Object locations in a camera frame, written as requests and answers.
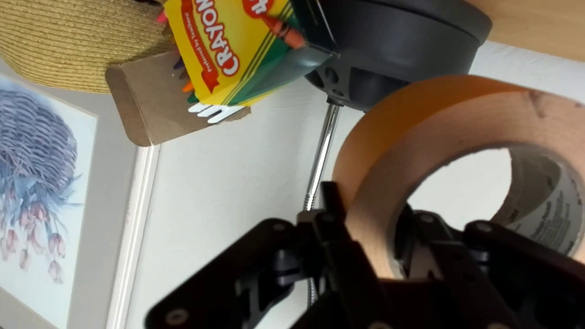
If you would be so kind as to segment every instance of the cardboard flap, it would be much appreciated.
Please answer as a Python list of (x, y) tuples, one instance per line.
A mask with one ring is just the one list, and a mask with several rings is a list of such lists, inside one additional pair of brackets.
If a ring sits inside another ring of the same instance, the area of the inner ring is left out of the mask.
[[(179, 79), (182, 70), (173, 70), (179, 55), (168, 52), (123, 64), (106, 71), (108, 83), (128, 138), (138, 146), (151, 146), (204, 129), (209, 118), (189, 113), (193, 104), (182, 92), (187, 80)], [(226, 121), (250, 114), (244, 108)]]

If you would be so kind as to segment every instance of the white picture frame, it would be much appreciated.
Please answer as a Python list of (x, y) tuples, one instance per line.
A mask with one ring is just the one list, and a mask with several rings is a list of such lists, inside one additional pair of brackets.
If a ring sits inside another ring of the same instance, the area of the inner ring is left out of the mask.
[[(0, 76), (98, 118), (67, 326), (59, 329), (124, 328), (160, 147), (130, 143), (110, 95), (35, 85), (1, 60)], [(56, 328), (1, 287), (0, 326)]]

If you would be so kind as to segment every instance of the wooden shelf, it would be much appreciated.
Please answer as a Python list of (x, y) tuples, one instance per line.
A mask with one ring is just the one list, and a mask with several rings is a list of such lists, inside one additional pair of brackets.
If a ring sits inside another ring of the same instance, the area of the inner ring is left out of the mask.
[(468, 0), (494, 22), (489, 40), (585, 61), (585, 1)]

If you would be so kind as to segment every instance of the masking tape roll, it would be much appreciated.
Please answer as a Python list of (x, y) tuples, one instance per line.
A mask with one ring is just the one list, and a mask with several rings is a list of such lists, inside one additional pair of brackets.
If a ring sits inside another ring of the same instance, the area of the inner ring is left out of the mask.
[(579, 102), (482, 77), (405, 87), (368, 112), (339, 152), (333, 180), (347, 228), (379, 277), (401, 277), (394, 230), (410, 194), (461, 156), (508, 147), (512, 183), (491, 220), (585, 262), (584, 122)]

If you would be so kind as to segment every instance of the straw hat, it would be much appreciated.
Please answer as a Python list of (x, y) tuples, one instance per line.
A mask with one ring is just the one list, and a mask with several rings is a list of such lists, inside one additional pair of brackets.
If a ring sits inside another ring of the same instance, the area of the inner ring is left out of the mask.
[(109, 93), (111, 63), (172, 49), (160, 11), (133, 0), (0, 0), (0, 57), (39, 84)]

